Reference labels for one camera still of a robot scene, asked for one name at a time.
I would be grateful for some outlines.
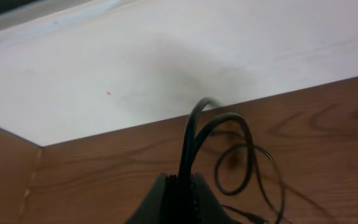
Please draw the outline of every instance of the wood grain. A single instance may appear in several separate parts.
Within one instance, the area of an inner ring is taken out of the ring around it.
[[[40,148],[0,129],[0,223],[17,223]]]
[[[358,77],[207,111],[201,124],[224,111],[243,115],[255,143],[279,164],[290,221],[358,223]],[[160,172],[177,172],[185,123],[183,116],[46,147],[22,222],[123,223]],[[255,180],[233,197],[214,186],[213,166],[229,145],[228,138],[209,138],[193,172],[221,203],[273,221]],[[262,155],[259,161],[277,205],[270,163]],[[244,169],[224,166],[222,173],[225,186],[235,187]]]

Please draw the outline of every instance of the white wall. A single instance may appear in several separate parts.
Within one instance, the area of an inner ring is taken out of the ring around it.
[[[79,13],[109,2],[0,31],[0,127],[45,146],[187,114],[203,96],[230,105],[358,76],[358,1]]]

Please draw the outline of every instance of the black object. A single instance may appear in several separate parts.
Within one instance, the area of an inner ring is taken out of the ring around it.
[[[261,147],[254,145],[246,121],[237,113],[220,114],[213,118],[209,123],[207,123],[196,135],[195,131],[198,119],[203,108],[209,103],[213,106],[217,105],[213,100],[204,98],[197,103],[188,117],[178,175],[160,174],[157,177],[157,180],[155,181],[151,190],[144,198],[144,201],[141,203],[133,216],[131,216],[130,219],[128,219],[126,222],[127,224],[238,223],[237,221],[232,220],[226,214],[223,208],[232,210],[233,212],[237,212],[245,216],[252,223],[268,223],[267,220],[257,215],[242,212],[227,205],[220,205],[202,176],[199,174],[191,173],[191,167],[197,155],[198,149],[209,135],[216,134],[233,134],[244,140],[243,144],[238,144],[231,147],[218,159],[214,170],[215,183],[218,189],[225,195],[238,194],[247,186],[252,176],[253,170],[255,169],[255,174],[257,176],[257,181],[262,196],[269,205],[270,209],[277,213],[277,219],[275,223],[278,224],[281,222],[285,209],[285,188],[283,186],[279,170],[271,155]],[[231,131],[213,131],[216,126],[226,121],[237,122],[242,129],[243,135]],[[241,185],[236,190],[225,190],[219,182],[219,166],[221,165],[223,159],[230,152],[239,149],[240,147],[247,149],[246,176]],[[279,211],[273,207],[263,188],[255,149],[265,154],[273,162],[273,167],[279,177],[282,197]]]

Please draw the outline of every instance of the wooden surface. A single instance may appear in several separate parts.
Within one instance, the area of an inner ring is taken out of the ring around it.
[[[290,221],[358,223],[358,77],[208,111],[201,124],[223,111],[243,115],[255,143],[279,164],[289,188]],[[160,172],[177,172],[185,123],[179,117],[46,147],[22,222],[123,223]],[[273,221],[255,180],[233,197],[214,186],[213,166],[229,141],[207,140],[193,172],[204,175],[221,203]],[[262,155],[259,161],[277,205],[269,162]],[[241,172],[224,166],[222,181],[234,187]]]
[[[0,223],[17,223],[39,147],[0,129]]]

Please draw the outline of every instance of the thin black cable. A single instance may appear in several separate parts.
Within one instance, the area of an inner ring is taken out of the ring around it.
[[[238,194],[239,192],[241,192],[249,183],[251,175],[252,175],[252,170],[255,166],[255,173],[257,176],[257,181],[258,181],[258,185],[259,185],[259,189],[262,193],[262,196],[264,198],[264,200],[267,202],[267,204],[269,205],[269,207],[274,210],[277,213],[277,219],[275,221],[276,224],[279,224],[281,222],[281,220],[284,218],[283,214],[284,214],[284,210],[285,210],[285,186],[282,182],[282,178],[281,178],[281,173],[276,165],[276,163],[273,161],[273,157],[263,148],[259,147],[259,146],[255,146],[253,144],[252,141],[252,136],[251,133],[249,131],[249,127],[247,125],[247,123],[245,122],[245,120],[236,113],[225,113],[225,114],[221,114],[216,116],[215,118],[213,118],[210,122],[208,122],[203,128],[202,130],[197,134],[197,136],[195,137],[195,131],[196,131],[196,126],[198,123],[198,119],[200,118],[201,112],[203,110],[203,108],[208,104],[213,102],[213,100],[209,99],[209,98],[204,98],[201,101],[199,101],[197,103],[197,105],[193,108],[193,110],[191,111],[189,117],[188,117],[188,122],[186,125],[186,130],[185,130],[185,140],[183,142],[183,150],[182,150],[182,157],[181,157],[181,161],[180,161],[180,168],[179,168],[179,174],[178,174],[178,181],[180,182],[181,180],[186,180],[190,178],[191,175],[191,167],[194,163],[195,157],[197,155],[198,150],[200,149],[201,145],[204,143],[205,139],[209,136],[209,135],[218,135],[218,134],[233,134],[241,139],[243,139],[246,144],[238,144],[235,145],[231,148],[229,148],[227,151],[225,151],[218,159],[216,165],[215,165],[215,169],[214,169],[214,178],[215,178],[215,183],[218,187],[218,189],[225,195],[235,195]],[[241,136],[240,134],[233,132],[233,131],[213,131],[214,128],[216,128],[218,125],[225,123],[226,121],[235,121],[236,123],[238,123],[242,129],[242,132],[244,134],[244,136]],[[239,149],[240,147],[245,147],[247,149],[247,170],[246,170],[246,176],[243,180],[243,182],[241,183],[241,185],[232,191],[228,191],[225,190],[218,178],[218,170],[219,170],[219,166],[221,165],[223,159],[232,151]],[[263,188],[263,184],[262,184],[262,179],[260,178],[260,172],[259,172],[259,166],[257,164],[257,157],[255,154],[255,150],[260,151],[261,153],[263,153],[264,155],[266,155],[273,164],[273,168],[275,169],[277,175],[278,175],[278,182],[280,185],[280,189],[281,189],[281,198],[282,198],[282,202],[281,202],[281,206],[279,211],[277,211],[274,206],[272,205],[272,203],[270,202],[269,198],[267,197],[265,190]],[[230,209],[234,212],[240,213],[241,215],[247,217],[250,221],[252,221],[253,219],[255,219],[258,216],[255,216],[253,214],[248,215],[248,213],[246,212],[242,212],[236,208],[232,208],[232,207],[228,207],[228,206],[224,206],[227,209]]]

